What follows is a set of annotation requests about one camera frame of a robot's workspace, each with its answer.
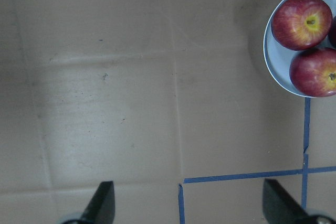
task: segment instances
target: bowl of apples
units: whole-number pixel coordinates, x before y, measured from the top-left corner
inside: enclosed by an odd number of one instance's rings
[[[266,66],[301,97],[336,94],[336,0],[282,0],[264,34]]]

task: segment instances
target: apple stem cavity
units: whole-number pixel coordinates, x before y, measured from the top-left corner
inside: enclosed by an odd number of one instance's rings
[[[329,75],[329,77],[330,77],[330,80],[335,80],[336,79],[336,73],[331,73],[330,75]]]
[[[315,24],[315,20],[313,19],[313,20],[307,20],[307,24],[308,25],[313,25],[313,24]]]

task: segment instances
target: apple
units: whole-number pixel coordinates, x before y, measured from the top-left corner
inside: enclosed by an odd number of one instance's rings
[[[331,9],[323,0],[286,0],[275,11],[271,28],[282,46],[299,51],[322,42],[331,23]]]
[[[328,39],[333,47],[336,47],[336,16],[332,20],[331,28],[328,33]]]
[[[289,67],[294,87],[310,97],[336,94],[336,50],[310,48],[298,53]]]

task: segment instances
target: light blue bowl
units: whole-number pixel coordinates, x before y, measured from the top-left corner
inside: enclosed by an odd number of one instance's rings
[[[264,34],[264,57],[266,66],[272,75],[272,77],[277,81],[277,83],[282,86],[287,91],[299,95],[301,97],[309,97],[300,91],[298,91],[294,85],[292,84],[289,78],[289,67],[293,57],[299,53],[299,51],[293,51],[287,49],[280,45],[273,37],[271,30],[271,20],[274,16],[276,10],[280,7],[280,5],[286,0],[282,0],[280,4],[275,8],[271,17],[268,20],[265,34]],[[323,0],[325,1],[331,11],[333,17],[336,14],[336,0]],[[323,47],[332,47],[326,38],[319,46]]]

